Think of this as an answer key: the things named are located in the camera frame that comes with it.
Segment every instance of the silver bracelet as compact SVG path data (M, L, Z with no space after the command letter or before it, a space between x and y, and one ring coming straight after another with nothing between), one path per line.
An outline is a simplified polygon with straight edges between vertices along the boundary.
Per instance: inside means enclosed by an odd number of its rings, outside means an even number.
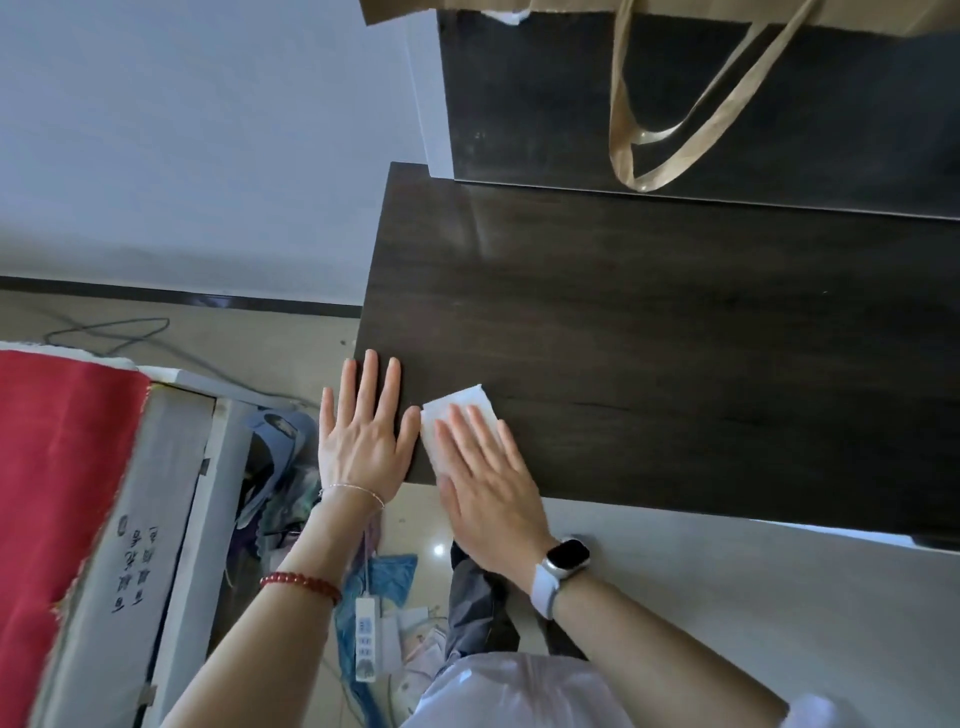
M362 488L359 485L351 485L350 483L334 483L333 485L326 486L324 490L329 490L330 488L352 488L355 491L363 491L364 493L367 493L373 496L374 498L376 498L376 502L380 504L381 511L387 507L387 504L383 502L383 498L378 496L376 493L374 493L372 490L368 488Z

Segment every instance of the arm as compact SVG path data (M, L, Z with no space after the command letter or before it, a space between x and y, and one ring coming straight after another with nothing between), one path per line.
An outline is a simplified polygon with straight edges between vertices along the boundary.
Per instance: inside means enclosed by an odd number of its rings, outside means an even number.
M557 541L510 429L497 424L501 447L475 407L468 416L472 428L456 407L449 425L437 422L450 471L439 483L444 508L473 560L529 594ZM589 572L564 583L554 614L637 726L775 728L786 717L786 704L750 675Z
M391 360L376 404L377 357L367 352L359 390L356 362L348 359L334 420L333 393L324 389L320 411L320 475L324 497L280 565L343 583L370 517L379 509L368 493L329 488L350 483L389 501L410 467L420 432L420 411L408 409L394 439L400 366ZM164 728L300 728L317 677L332 602L290 584L269 584L217 646L190 683Z

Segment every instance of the white watch strap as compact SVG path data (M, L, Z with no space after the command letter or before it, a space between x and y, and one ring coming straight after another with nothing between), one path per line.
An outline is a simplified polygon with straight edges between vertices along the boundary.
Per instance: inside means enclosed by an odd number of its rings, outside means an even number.
M543 564L537 564L534 587L530 590L530 601L544 619L553 618L553 600L559 589L560 579L545 569Z

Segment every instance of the hand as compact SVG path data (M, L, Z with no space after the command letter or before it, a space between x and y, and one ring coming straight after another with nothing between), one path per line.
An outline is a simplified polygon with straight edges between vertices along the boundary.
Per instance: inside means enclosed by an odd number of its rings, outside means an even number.
M386 503L396 495L410 468L414 444L420 434L420 408L410 407L403 413L400 433L394 439L394 417L400 396L400 362L390 360L380 402L376 401L376 376L377 356L372 349L367 349L359 389L356 362L353 359L344 362L336 422L333 391L329 387L324 389L320 405L318 459L324 488L335 483L348 483L373 491Z
M550 535L537 483L507 424L497 422L501 447L480 410L468 407L470 425L456 405L450 424L438 420L437 442L451 477L439 479L440 500L460 547L481 568L502 574L527 594Z

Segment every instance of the watch face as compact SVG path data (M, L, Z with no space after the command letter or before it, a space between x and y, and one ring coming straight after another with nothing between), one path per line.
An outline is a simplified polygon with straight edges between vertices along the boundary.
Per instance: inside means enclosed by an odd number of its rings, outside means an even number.
M564 541L547 551L546 557L558 569L569 571L581 567L590 558L589 549L576 539Z

